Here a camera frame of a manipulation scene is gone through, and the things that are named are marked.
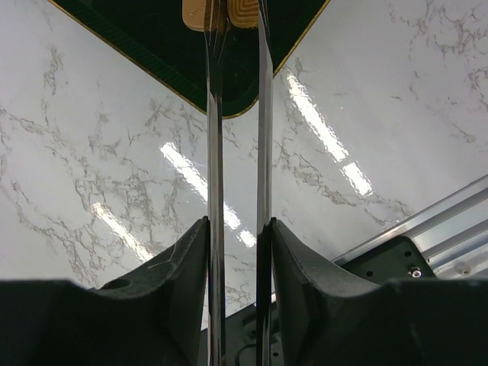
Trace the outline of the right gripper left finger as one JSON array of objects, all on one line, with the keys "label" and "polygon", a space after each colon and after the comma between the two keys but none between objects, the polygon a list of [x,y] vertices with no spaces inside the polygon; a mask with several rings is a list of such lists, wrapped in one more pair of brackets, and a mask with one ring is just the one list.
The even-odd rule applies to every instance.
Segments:
[{"label": "right gripper left finger", "polygon": [[195,365],[209,220],[99,289],[67,280],[1,283],[3,365]]}]

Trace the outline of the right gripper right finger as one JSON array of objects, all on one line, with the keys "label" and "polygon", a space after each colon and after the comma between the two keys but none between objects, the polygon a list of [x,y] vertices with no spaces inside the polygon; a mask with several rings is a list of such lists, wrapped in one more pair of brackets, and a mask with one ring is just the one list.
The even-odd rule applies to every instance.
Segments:
[{"label": "right gripper right finger", "polygon": [[272,220],[287,365],[485,365],[485,280],[378,285],[313,251]]}]

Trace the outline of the metal tongs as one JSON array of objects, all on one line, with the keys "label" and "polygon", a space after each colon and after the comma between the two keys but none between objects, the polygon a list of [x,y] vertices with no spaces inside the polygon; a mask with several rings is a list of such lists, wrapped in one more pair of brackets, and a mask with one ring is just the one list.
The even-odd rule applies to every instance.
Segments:
[{"label": "metal tongs", "polygon": [[204,32],[207,73],[207,207],[210,218],[210,252],[208,265],[208,363],[226,363],[224,269],[224,218],[226,214],[224,180],[230,179],[231,203],[246,214],[256,209],[256,285],[255,300],[256,351],[255,363],[271,363],[271,161],[273,127],[273,62],[271,59],[268,5],[258,1],[257,35],[251,44],[258,54],[257,67],[257,153],[255,174],[248,166],[230,165],[230,173],[223,171],[223,83],[226,34],[231,27],[227,1],[223,3],[223,25]]}]

